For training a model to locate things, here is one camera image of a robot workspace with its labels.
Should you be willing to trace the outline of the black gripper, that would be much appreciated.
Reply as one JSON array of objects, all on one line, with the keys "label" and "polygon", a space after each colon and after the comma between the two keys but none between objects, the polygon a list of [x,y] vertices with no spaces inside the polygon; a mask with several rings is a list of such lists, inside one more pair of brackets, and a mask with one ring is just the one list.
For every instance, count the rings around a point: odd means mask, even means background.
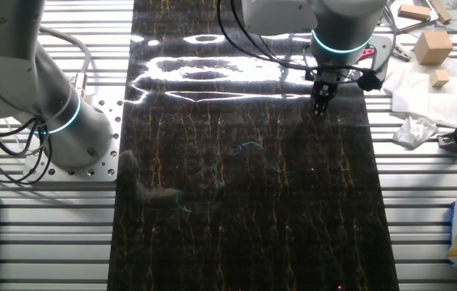
[{"label": "black gripper", "polygon": [[328,104],[335,97],[338,85],[325,81],[314,81],[311,96],[313,99],[312,110],[315,115],[324,115],[328,109]]}]

